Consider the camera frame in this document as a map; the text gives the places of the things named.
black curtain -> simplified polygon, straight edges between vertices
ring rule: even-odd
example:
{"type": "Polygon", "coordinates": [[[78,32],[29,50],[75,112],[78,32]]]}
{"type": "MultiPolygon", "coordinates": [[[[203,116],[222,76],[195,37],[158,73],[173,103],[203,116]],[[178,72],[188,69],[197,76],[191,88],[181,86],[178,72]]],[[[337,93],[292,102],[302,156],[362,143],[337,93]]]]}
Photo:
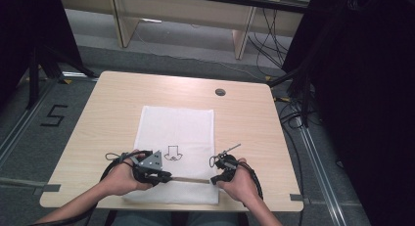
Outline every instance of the black curtain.
{"type": "Polygon", "coordinates": [[[378,0],[370,10],[350,10],[310,76],[325,125],[373,225],[411,225],[415,215],[414,4],[378,0]]]}
{"type": "Polygon", "coordinates": [[[82,66],[61,0],[0,0],[0,23],[0,108],[27,70],[34,46],[47,45],[82,66]]]}

black tape marking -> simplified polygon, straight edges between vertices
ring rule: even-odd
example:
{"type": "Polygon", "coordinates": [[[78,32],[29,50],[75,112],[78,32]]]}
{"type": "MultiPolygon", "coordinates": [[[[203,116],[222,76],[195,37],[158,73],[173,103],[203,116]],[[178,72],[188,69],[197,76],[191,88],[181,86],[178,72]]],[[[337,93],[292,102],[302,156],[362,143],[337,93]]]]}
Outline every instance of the black tape marking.
{"type": "Polygon", "coordinates": [[[40,125],[41,126],[59,126],[61,124],[61,121],[64,119],[64,116],[62,116],[62,115],[53,115],[52,112],[55,108],[67,108],[67,107],[68,106],[66,106],[66,105],[54,105],[52,107],[52,109],[49,111],[47,117],[57,117],[59,119],[58,123],[55,123],[55,124],[53,124],[53,123],[41,123],[40,125]]]}

white towel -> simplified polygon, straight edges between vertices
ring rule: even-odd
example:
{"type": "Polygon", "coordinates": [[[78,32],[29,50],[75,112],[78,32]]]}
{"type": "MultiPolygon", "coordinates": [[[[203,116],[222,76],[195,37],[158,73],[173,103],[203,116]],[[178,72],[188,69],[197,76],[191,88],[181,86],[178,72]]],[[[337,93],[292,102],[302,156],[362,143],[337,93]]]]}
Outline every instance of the white towel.
{"type": "MultiPolygon", "coordinates": [[[[162,169],[174,177],[210,179],[214,155],[214,113],[202,110],[144,107],[134,149],[158,150],[162,169]]],[[[124,196],[138,203],[218,204],[218,188],[211,184],[170,181],[147,191],[124,196]]]]}

desk leg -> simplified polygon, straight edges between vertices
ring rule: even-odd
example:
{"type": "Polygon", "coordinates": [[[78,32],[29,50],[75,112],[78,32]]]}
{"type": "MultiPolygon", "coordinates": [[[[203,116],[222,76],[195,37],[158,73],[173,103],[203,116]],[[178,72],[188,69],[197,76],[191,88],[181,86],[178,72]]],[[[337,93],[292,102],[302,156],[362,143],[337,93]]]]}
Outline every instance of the desk leg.
{"type": "Polygon", "coordinates": [[[122,0],[110,0],[113,8],[113,16],[115,21],[116,35],[118,36],[118,45],[121,48],[126,48],[129,41],[134,35],[137,28],[139,18],[132,18],[126,15],[125,9],[122,5],[122,0]]]}
{"type": "Polygon", "coordinates": [[[244,23],[245,29],[232,30],[234,46],[235,46],[235,58],[237,60],[241,60],[244,55],[245,46],[247,45],[247,40],[248,40],[248,34],[250,33],[250,30],[251,30],[251,24],[253,23],[255,12],[256,12],[256,7],[250,7],[248,9],[247,19],[244,23]]]}

gray carpet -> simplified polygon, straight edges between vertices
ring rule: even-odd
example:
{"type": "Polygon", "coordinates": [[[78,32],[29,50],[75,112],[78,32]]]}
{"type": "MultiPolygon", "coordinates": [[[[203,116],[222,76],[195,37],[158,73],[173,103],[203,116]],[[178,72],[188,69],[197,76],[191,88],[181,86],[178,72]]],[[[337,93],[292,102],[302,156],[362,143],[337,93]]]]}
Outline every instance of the gray carpet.
{"type": "MultiPolygon", "coordinates": [[[[149,54],[89,47],[79,47],[79,51],[85,65],[98,73],[104,69],[110,69],[249,82],[260,82],[259,78],[264,78],[264,75],[257,70],[256,66],[227,65],[231,68],[247,71],[253,75],[251,76],[245,72],[226,68],[219,64],[200,61],[179,60],[149,54]]],[[[62,65],[62,68],[63,70],[73,70],[66,65],[62,65]]],[[[281,71],[276,71],[274,68],[263,68],[263,70],[275,75],[282,74],[281,71]]],[[[0,177],[41,182],[48,181],[94,85],[95,82],[82,80],[74,80],[71,84],[56,84],[46,97],[39,113],[2,166],[0,177]],[[56,114],[63,115],[65,118],[57,127],[41,126],[42,123],[56,122],[55,118],[47,117],[48,112],[54,105],[68,106],[67,108],[55,109],[56,114]]],[[[273,95],[285,96],[288,86],[289,82],[286,82],[274,88],[272,91],[273,95]]],[[[17,89],[17,93],[11,98],[7,107],[1,110],[0,121],[2,122],[2,127],[0,138],[2,140],[23,112],[27,101],[26,98],[27,82],[24,82],[17,89]]],[[[285,103],[276,103],[276,108],[279,112],[285,106],[285,103]]],[[[310,119],[315,123],[320,122],[316,113],[310,119]]],[[[292,129],[288,126],[287,128],[299,151],[304,196],[310,199],[311,202],[305,205],[302,225],[332,225],[333,221],[325,205],[300,133],[297,129],[292,129]]],[[[333,188],[342,203],[346,222],[349,225],[369,225],[364,210],[359,204],[346,174],[335,163],[336,154],[324,127],[310,123],[310,132],[333,188]]],[[[294,146],[288,136],[286,136],[286,141],[292,156],[296,176],[300,182],[299,163],[294,152],[294,146]]],[[[50,211],[50,209],[42,208],[39,205],[40,197],[34,195],[33,191],[33,188],[0,185],[0,225],[29,224],[50,211]]],[[[107,213],[107,210],[97,210],[90,225],[103,225],[107,213]]],[[[276,215],[284,225],[299,225],[300,213],[298,212],[278,212],[276,215]]],[[[257,222],[251,216],[249,220],[251,225],[257,225],[257,222]]]]}

